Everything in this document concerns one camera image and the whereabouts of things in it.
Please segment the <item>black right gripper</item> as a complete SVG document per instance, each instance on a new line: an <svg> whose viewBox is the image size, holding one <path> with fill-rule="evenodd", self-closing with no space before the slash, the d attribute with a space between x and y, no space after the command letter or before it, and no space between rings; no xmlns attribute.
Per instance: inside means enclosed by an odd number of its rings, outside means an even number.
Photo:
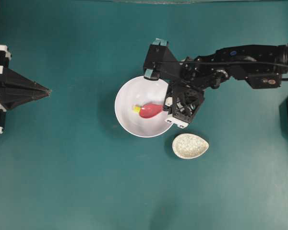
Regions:
<svg viewBox="0 0 288 230"><path fill-rule="evenodd" d="M147 80L177 80L181 71L181 65L168 48L168 41L159 38L149 46L143 68ZM204 90L183 81L170 81L163 103L163 111L168 113L165 122L187 127L203 102Z"/></svg>

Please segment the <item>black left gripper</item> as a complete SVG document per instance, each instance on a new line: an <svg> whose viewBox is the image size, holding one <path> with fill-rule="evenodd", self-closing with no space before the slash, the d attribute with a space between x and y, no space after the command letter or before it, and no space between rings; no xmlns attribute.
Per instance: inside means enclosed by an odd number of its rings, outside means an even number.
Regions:
<svg viewBox="0 0 288 230"><path fill-rule="evenodd" d="M0 45L0 134L4 131L7 110L12 110L22 104L46 98L51 94L48 88L9 69L10 60L11 53L8 51L8 47L6 45ZM18 88L32 89L34 91L27 91L27 95L3 94L4 84Z"/></svg>

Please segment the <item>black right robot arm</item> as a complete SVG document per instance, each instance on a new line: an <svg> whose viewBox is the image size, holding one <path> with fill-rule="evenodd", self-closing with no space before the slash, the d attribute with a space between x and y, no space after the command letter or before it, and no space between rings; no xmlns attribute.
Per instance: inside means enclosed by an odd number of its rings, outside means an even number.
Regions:
<svg viewBox="0 0 288 230"><path fill-rule="evenodd" d="M163 103L165 121L180 128L194 119L207 88L217 89L230 78L247 82L253 89L272 89L288 81L288 44L227 47L208 56L178 61L168 42L156 39L149 47L144 78L168 80Z"/></svg>

